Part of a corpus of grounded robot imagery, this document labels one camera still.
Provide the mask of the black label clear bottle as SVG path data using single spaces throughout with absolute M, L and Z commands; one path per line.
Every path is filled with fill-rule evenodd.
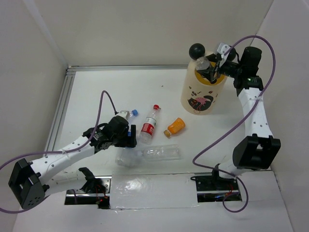
M 207 70 L 210 67 L 210 61 L 207 59 L 207 57 L 199 57 L 195 61 L 195 70 L 196 71 L 204 71 Z

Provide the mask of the blue label white cap bottle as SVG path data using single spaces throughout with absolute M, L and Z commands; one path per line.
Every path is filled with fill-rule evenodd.
M 116 153 L 115 163 L 128 168 L 137 166 L 140 160 L 136 152 L 135 148 L 119 148 Z

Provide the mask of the orange juice bottle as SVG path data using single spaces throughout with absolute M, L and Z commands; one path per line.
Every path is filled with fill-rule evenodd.
M 185 122 L 181 118 L 177 118 L 173 123 L 171 123 L 166 130 L 164 130 L 164 135 L 169 138 L 185 128 Z

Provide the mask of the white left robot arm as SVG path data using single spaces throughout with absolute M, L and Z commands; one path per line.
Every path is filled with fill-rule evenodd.
M 134 148 L 137 145 L 136 126 L 122 116 L 114 116 L 109 123 L 89 128 L 77 140 L 59 151 L 28 162 L 17 161 L 9 179 L 9 187 L 24 210 L 40 204 L 51 194 L 71 189 L 91 193 L 105 192 L 102 181 L 86 167 L 75 172 L 65 169 L 110 146 Z

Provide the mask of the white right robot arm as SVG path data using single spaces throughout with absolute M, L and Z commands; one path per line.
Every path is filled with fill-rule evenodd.
M 217 164 L 212 172 L 211 185 L 222 189 L 227 179 L 245 172 L 267 170 L 277 155 L 281 142 L 271 132 L 264 108 L 262 79 L 257 75 L 262 51 L 256 47 L 246 47 L 241 60 L 234 63 L 235 49 L 224 53 L 230 46 L 221 43 L 215 51 L 216 65 L 211 73 L 218 72 L 234 79 L 233 85 L 241 102 L 245 118 L 245 137 L 234 148 L 232 159 Z

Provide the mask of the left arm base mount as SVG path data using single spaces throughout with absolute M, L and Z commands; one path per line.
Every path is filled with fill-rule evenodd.
M 79 168 L 81 183 L 66 192 L 64 205 L 96 205 L 110 209 L 111 176 L 95 176 L 88 168 Z

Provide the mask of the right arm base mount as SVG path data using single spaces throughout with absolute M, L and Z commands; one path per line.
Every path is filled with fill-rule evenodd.
M 195 182 L 198 203 L 242 201 L 238 183 L 235 179 L 222 179 L 211 174 L 198 174 L 190 177 Z

